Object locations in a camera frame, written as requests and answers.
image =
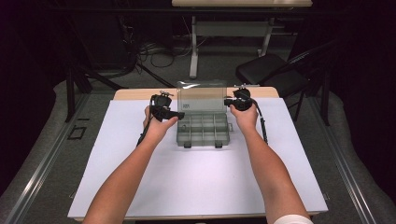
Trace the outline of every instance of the hand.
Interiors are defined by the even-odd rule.
[[[230,105],[230,109],[231,113],[236,117],[236,123],[243,134],[248,131],[256,131],[258,113],[255,105],[245,111],[239,111],[233,105]]]
[[[159,144],[161,142],[161,140],[163,140],[163,137],[165,136],[166,131],[168,131],[168,129],[170,127],[172,127],[178,120],[177,117],[173,117],[167,121],[160,122],[156,118],[152,117],[152,115],[149,114],[149,106],[146,107],[145,114],[146,114],[146,118],[143,121],[143,128],[146,127],[150,118],[151,118],[151,121],[148,126],[148,131],[146,133],[146,137],[143,141],[150,141],[156,145]]]

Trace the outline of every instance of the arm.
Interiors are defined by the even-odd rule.
[[[145,112],[144,126],[149,120],[148,107]],[[176,122],[177,118],[166,122],[159,122],[155,118],[151,120],[144,140],[99,188],[83,223],[122,223],[155,147]]]
[[[251,167],[262,192],[268,223],[274,223],[285,215],[309,218],[285,164],[256,130],[256,106],[242,112],[233,105],[230,108],[247,142]]]

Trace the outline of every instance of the table surface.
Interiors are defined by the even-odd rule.
[[[176,94],[176,89],[163,89]],[[235,88],[228,88],[231,95]],[[106,112],[68,216],[82,220],[106,178],[131,153],[143,110],[159,89],[120,90]],[[289,111],[274,88],[250,88],[262,109],[269,145],[287,166],[309,214],[328,210]],[[171,106],[176,108],[177,100]],[[236,120],[223,148],[178,147],[176,125],[154,151],[125,219],[260,217],[265,209]]]
[[[233,91],[236,91],[235,87],[227,88],[227,95],[233,96]],[[279,95],[273,87],[254,87],[249,88],[252,97],[272,97],[277,98]],[[114,95],[114,100],[147,100],[153,94],[159,94],[160,91],[167,91],[177,96],[177,89],[127,89],[119,90]]]
[[[311,0],[172,0],[174,7],[311,7]]]

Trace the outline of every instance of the forearm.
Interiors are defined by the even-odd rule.
[[[265,202],[268,223],[296,214],[308,217],[283,161],[256,130],[245,132],[250,163]]]
[[[121,223],[157,144],[143,141],[108,177],[92,201],[84,223]]]

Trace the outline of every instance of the white paper sheet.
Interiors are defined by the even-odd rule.
[[[269,145],[285,162],[308,212],[328,208],[283,99],[256,99]],[[112,101],[106,112],[69,217],[81,218],[113,170],[134,150],[148,101]],[[177,108],[177,100],[171,104]],[[177,146],[177,126],[151,157],[127,217],[204,217],[264,214],[245,140],[228,111],[230,144],[223,148]],[[261,133],[260,122],[257,129]]]

